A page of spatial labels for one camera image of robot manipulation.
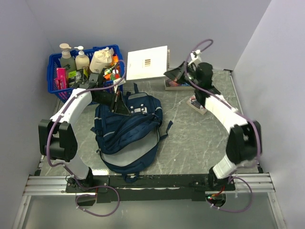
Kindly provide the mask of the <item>Jane Eyre blue book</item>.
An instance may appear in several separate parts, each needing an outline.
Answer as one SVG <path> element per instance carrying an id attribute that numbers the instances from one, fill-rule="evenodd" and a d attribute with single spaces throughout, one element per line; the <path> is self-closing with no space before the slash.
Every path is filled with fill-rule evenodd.
<path id="1" fill-rule="evenodd" d="M 167 91 L 177 91 L 177 90 L 193 90 L 193 88 L 187 83 L 178 84 L 170 79 L 164 80 L 165 90 Z"/>

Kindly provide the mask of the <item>Little Women floral book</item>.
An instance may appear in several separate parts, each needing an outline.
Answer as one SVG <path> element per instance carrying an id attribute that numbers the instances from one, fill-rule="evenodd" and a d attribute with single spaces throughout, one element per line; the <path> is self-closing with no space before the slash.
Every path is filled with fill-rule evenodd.
<path id="1" fill-rule="evenodd" d="M 207 110 L 197 101 L 195 95 L 192 95 L 188 100 L 187 100 L 187 104 L 193 108 L 195 111 L 201 113 L 202 115 L 204 115 Z"/>

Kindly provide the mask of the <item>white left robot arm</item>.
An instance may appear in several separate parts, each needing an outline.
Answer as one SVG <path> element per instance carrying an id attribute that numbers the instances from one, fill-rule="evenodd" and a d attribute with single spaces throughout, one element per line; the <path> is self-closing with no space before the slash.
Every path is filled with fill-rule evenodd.
<path id="1" fill-rule="evenodd" d="M 63 107 L 50 119 L 39 123 L 40 152 L 46 156 L 50 167 L 62 166 L 84 192 L 94 187 L 92 170 L 77 155 L 78 143 L 73 127 L 83 110 L 91 103 L 109 107 L 113 113 L 129 115 L 122 93 L 117 87 L 125 83 L 126 76 L 115 80 L 112 85 L 98 86 L 97 75 L 88 81 L 75 83 L 72 93 Z"/>

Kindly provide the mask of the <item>navy blue student backpack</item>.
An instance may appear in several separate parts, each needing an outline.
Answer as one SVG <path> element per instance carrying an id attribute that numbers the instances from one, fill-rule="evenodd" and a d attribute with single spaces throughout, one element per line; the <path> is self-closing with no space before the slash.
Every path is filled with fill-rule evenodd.
<path id="1" fill-rule="evenodd" d="M 153 163 L 159 142 L 168 135 L 160 135 L 163 109 L 159 99 L 139 92 L 136 84 L 134 93 L 127 92 L 122 98 L 130 115 L 113 113 L 100 104 L 91 131 L 96 134 L 97 152 L 104 164 L 132 183 Z"/>

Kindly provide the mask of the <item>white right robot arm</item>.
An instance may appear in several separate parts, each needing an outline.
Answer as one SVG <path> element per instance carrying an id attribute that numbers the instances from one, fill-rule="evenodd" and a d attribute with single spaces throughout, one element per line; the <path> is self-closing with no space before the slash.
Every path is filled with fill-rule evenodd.
<path id="1" fill-rule="evenodd" d="M 262 153 L 261 126 L 228 104 L 213 84 L 211 64 L 183 62 L 164 75 L 177 84 L 187 83 L 193 87 L 197 102 L 212 113 L 229 134 L 224 157 L 209 170 L 207 181 L 211 189 L 219 190 L 237 169 L 257 164 Z"/>

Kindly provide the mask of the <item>white paperback book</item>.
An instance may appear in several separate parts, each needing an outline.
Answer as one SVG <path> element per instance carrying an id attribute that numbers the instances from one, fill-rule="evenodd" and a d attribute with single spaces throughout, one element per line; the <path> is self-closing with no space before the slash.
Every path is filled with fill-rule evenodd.
<path id="1" fill-rule="evenodd" d="M 126 80 L 138 81 L 163 77 L 168 70 L 168 58 L 167 46 L 128 52 Z"/>

